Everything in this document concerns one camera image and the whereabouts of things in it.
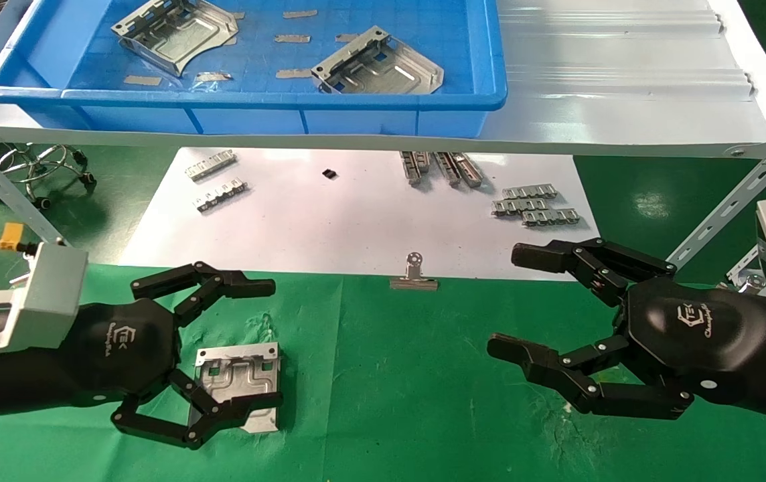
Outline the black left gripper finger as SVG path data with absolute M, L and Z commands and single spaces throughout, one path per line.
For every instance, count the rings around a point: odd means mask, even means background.
M 199 412 L 200 417 L 196 423 L 187 426 L 138 414 L 139 407 L 148 402 L 150 396 L 156 396 L 168 387 Z M 284 396 L 280 391 L 237 396 L 225 402 L 216 402 L 192 378 L 175 368 L 159 378 L 150 390 L 124 396 L 122 404 L 113 412 L 111 421 L 125 435 L 196 451 L 221 430 L 245 425 L 255 410 L 279 408 L 282 403 Z
M 252 299 L 270 297 L 276 292 L 272 278 L 248 278 L 241 270 L 218 270 L 205 262 L 177 266 L 138 278 L 130 284 L 135 299 L 159 299 L 194 288 L 173 309 L 177 327 L 187 327 L 221 298 Z

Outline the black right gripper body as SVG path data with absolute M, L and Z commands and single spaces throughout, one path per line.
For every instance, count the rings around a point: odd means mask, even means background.
M 730 406 L 766 406 L 766 298 L 653 278 L 616 317 L 642 382 Z

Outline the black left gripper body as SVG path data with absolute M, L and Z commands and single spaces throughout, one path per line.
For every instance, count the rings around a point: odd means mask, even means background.
M 149 402 L 177 367 L 179 338 L 172 312 L 150 299 L 80 306 L 62 342 L 70 406 L 91 408 L 129 396 Z

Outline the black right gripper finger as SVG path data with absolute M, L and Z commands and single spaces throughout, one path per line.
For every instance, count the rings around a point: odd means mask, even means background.
M 554 239 L 546 245 L 517 243 L 511 262 L 542 272 L 567 272 L 609 307 L 621 304 L 632 282 L 673 278 L 677 271 L 667 260 L 603 238 L 579 243 Z
M 525 379 L 562 396 L 581 414 L 646 419 L 677 419 L 694 394 L 665 375 L 644 350 L 624 335 L 614 335 L 570 353 L 539 343 L 494 333 L 487 353 L 523 370 Z M 640 384 L 600 382 L 595 374 L 622 364 Z

